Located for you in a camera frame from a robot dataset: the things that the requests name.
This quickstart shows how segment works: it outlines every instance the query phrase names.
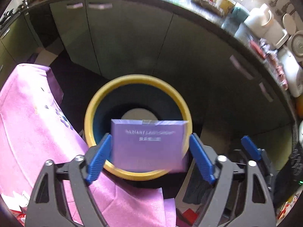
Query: pink towel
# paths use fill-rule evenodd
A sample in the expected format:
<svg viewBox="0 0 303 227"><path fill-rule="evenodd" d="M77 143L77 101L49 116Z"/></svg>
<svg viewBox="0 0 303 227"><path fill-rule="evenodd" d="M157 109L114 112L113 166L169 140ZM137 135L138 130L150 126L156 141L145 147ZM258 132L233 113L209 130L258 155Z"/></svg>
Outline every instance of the pink towel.
<svg viewBox="0 0 303 227"><path fill-rule="evenodd" d="M30 194L46 160L68 162L87 151L58 105L62 97L49 67L20 64L6 81L0 91L1 194ZM73 219L81 222L68 181L65 188ZM101 173L90 190L110 227L176 224L174 200L163 200L161 189L121 185Z"/></svg>

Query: white circle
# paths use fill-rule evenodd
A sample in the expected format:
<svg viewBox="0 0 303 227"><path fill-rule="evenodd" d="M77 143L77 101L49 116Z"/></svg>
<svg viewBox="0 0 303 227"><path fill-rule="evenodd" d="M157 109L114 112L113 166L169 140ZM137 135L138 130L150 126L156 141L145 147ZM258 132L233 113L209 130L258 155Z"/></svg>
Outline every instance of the white circle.
<svg viewBox="0 0 303 227"><path fill-rule="evenodd" d="M283 21L283 26L287 30L288 34L293 35L296 32L297 26L292 16L286 13L283 16L282 21Z"/></svg>
<svg viewBox="0 0 303 227"><path fill-rule="evenodd" d="M248 161L248 164L249 164L250 166L252 166L252 167L254 167L254 166L257 165L257 163L256 163L255 161L253 161L253 160Z"/></svg>
<svg viewBox="0 0 303 227"><path fill-rule="evenodd" d="M45 162L45 165L47 166L51 166L53 164L53 162L49 159Z"/></svg>
<svg viewBox="0 0 303 227"><path fill-rule="evenodd" d="M218 156L218 161L225 162L225 161L227 161L227 158L224 155L219 155Z"/></svg>
<svg viewBox="0 0 303 227"><path fill-rule="evenodd" d="M77 155L77 156L75 157L75 160L76 160L76 161L83 161L83 160L84 160L84 156L83 156L83 155Z"/></svg>
<svg viewBox="0 0 303 227"><path fill-rule="evenodd" d="M121 118L122 120L158 120L157 117L144 108L134 108L127 111Z"/></svg>

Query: kitchen cabinet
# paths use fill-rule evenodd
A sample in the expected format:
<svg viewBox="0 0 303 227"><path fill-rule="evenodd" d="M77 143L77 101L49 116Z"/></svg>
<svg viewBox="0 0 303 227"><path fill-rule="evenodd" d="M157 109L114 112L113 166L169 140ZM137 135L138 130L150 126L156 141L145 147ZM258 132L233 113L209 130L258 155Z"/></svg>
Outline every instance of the kitchen cabinet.
<svg viewBox="0 0 303 227"><path fill-rule="evenodd" d="M31 8L25 18L29 19L28 24L31 24L38 36L37 41L40 40L44 48L60 37L49 4Z"/></svg>
<svg viewBox="0 0 303 227"><path fill-rule="evenodd" d="M41 42L41 40L40 40L38 34L36 33L36 31L35 31L35 29L34 29L32 23L31 23L31 18L30 18L29 13L25 13L25 14L24 14L24 18L25 18L25 21L26 21L26 23L27 23L27 26L28 26L28 28L30 29L31 34L33 35L33 37L34 37L34 39L35 39L37 45L38 45L39 47L42 47L42 48L43 48L43 44L42 44L42 42Z"/></svg>
<svg viewBox="0 0 303 227"><path fill-rule="evenodd" d="M0 40L17 64L26 63L38 47L23 14L4 31Z"/></svg>
<svg viewBox="0 0 303 227"><path fill-rule="evenodd" d="M14 70L16 65L16 62L8 53L8 51L4 50L0 57L0 90L2 89L4 83L6 82L7 78Z"/></svg>
<svg viewBox="0 0 303 227"><path fill-rule="evenodd" d="M88 27L85 0L51 3L50 8L72 62L100 75Z"/></svg>
<svg viewBox="0 0 303 227"><path fill-rule="evenodd" d="M85 1L102 76L151 75L172 13L124 0Z"/></svg>
<svg viewBox="0 0 303 227"><path fill-rule="evenodd" d="M277 95L248 60L213 33L177 15L153 75L179 91L193 123L224 127L231 139L290 123Z"/></svg>
<svg viewBox="0 0 303 227"><path fill-rule="evenodd" d="M0 41L0 57L2 56L4 51L5 51L5 47L4 47L3 43Z"/></svg>

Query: purple box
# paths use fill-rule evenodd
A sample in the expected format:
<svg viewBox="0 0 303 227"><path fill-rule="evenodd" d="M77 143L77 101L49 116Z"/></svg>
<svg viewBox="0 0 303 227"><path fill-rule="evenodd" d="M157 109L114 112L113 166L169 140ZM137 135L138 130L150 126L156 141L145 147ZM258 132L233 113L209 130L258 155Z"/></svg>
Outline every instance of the purple box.
<svg viewBox="0 0 303 227"><path fill-rule="evenodd" d="M183 171L187 121L112 120L112 162L130 172Z"/></svg>

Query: yellow rim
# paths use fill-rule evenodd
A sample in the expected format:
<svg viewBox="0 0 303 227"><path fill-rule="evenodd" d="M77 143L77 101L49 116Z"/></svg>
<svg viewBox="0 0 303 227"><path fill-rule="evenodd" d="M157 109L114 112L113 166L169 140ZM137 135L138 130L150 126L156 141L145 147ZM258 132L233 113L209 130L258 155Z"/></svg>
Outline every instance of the yellow rim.
<svg viewBox="0 0 303 227"><path fill-rule="evenodd" d="M93 118L96 112L97 107L99 106L100 102L103 100L103 98L113 91L114 89L127 85L127 84L134 84L134 83L141 83L141 84L148 84L152 85L156 88L161 89L164 91L166 94L168 94L178 105L180 112L182 114L183 120L187 120L187 138L186 142L184 144L183 148L183 153L184 155L186 154L188 150L188 142L189 142L189 136L192 133L192 121L191 121L191 115L188 109L188 106L182 96L168 83L147 75L127 75L127 76L122 76L119 78L116 78L107 84L105 84L103 87L101 87L96 94L93 96L91 99L87 110L85 114L85 119L84 119L84 134L85 134L85 139L87 142L87 145L89 147L91 146L96 146L96 141L94 139L94 134L93 134ZM134 180L134 181L145 181L145 180L151 180L155 179L158 177L161 177L165 174L168 173L166 170L157 170L157 171L152 171L152 172L147 172L147 173L133 173L133 172L128 172L121 170L117 167L115 167L112 163L110 163L108 160L104 164L104 168L109 171L110 173L124 178L128 180Z"/></svg>

